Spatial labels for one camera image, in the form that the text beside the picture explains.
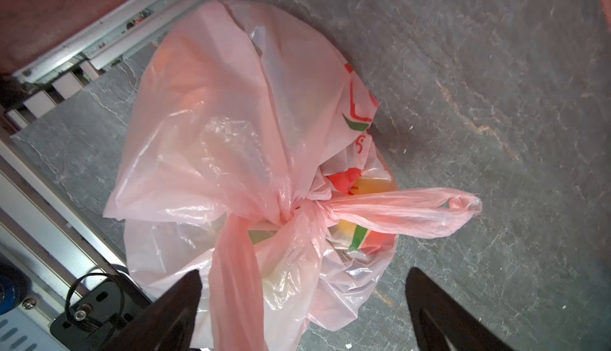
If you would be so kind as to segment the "pink plastic bag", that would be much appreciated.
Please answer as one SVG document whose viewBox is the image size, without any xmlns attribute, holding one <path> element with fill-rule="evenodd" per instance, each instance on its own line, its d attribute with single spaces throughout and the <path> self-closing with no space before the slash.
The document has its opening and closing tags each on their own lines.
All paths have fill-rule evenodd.
<svg viewBox="0 0 611 351">
<path fill-rule="evenodd" d="M 454 234 L 461 190 L 400 190 L 370 134 L 379 107 L 322 34 L 269 4 L 211 1 L 147 66 L 104 215 L 160 296 L 202 284 L 194 348 L 295 350 L 358 316 L 399 236 Z"/>
</svg>

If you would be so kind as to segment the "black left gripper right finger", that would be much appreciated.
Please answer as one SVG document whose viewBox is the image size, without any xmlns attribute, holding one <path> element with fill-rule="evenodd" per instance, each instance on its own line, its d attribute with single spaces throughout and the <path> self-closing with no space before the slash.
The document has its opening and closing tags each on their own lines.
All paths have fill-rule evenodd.
<svg viewBox="0 0 611 351">
<path fill-rule="evenodd" d="M 406 279 L 407 306 L 420 350 L 510 350 L 419 268 Z"/>
</svg>

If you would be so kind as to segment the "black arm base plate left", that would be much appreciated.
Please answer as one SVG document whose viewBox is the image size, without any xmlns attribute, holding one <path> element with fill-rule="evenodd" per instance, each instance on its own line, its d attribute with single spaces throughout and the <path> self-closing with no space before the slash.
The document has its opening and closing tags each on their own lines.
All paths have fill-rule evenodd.
<svg viewBox="0 0 611 351">
<path fill-rule="evenodd" d="M 103 281 L 73 303 L 76 290 L 90 277 L 102 277 Z M 52 322 L 50 333 L 69 350 L 100 350 L 151 303 L 127 276 L 93 272 L 68 289 L 64 312 Z"/>
</svg>

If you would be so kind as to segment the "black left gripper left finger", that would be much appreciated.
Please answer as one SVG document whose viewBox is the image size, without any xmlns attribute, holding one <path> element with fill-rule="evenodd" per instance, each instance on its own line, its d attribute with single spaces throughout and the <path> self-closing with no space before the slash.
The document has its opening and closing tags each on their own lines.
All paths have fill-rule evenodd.
<svg viewBox="0 0 611 351">
<path fill-rule="evenodd" d="M 186 273 L 103 350 L 190 350 L 202 283 Z"/>
</svg>

